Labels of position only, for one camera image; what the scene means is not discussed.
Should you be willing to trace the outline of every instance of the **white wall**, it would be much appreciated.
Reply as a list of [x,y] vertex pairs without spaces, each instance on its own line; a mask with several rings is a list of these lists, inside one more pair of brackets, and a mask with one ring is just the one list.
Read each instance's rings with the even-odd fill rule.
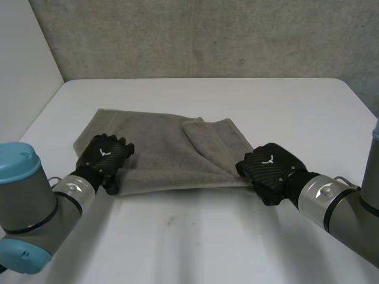
[[0,0],[0,142],[25,133],[63,79],[27,0]]

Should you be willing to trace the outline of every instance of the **fabric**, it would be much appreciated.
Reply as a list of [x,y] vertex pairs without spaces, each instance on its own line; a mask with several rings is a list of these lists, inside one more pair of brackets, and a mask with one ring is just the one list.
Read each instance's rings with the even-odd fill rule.
[[119,170],[120,195],[194,188],[251,191],[235,164],[253,148],[230,119],[204,122],[171,114],[99,109],[74,143],[79,157],[97,134],[135,145]]

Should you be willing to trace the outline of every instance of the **table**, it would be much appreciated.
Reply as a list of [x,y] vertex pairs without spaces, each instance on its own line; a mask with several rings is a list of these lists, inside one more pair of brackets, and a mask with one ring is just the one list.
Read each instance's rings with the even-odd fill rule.
[[[48,176],[98,108],[231,118],[254,147],[276,142],[309,170],[361,184],[376,119],[336,79],[115,79],[65,83],[21,141]],[[116,199],[100,190],[53,261],[1,283],[377,283],[379,270],[289,201],[211,189]]]

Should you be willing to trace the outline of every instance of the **robotic arm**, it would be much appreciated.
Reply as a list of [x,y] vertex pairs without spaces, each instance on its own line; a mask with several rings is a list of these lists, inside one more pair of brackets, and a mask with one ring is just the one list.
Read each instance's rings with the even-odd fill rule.
[[362,188],[318,173],[276,144],[258,147],[236,165],[267,206],[288,198],[308,219],[379,268],[379,121]]
[[115,179],[134,153],[124,138],[95,136],[76,169],[53,189],[34,149],[24,143],[0,144],[0,264],[20,273],[38,273],[57,252],[102,185],[118,192]]
[[[0,144],[0,264],[38,273],[57,252],[102,185],[118,192],[115,176],[134,145],[124,138],[95,136],[76,170],[51,189],[33,148]],[[258,147],[236,165],[267,206],[288,198],[298,210],[379,267],[379,122],[374,130],[362,189],[318,173],[276,144]]]

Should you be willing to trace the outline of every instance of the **gray wall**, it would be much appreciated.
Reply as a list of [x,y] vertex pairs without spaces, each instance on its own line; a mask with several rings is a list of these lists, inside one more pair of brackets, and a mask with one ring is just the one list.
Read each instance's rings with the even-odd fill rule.
[[379,115],[379,0],[30,3],[65,80],[332,77]]

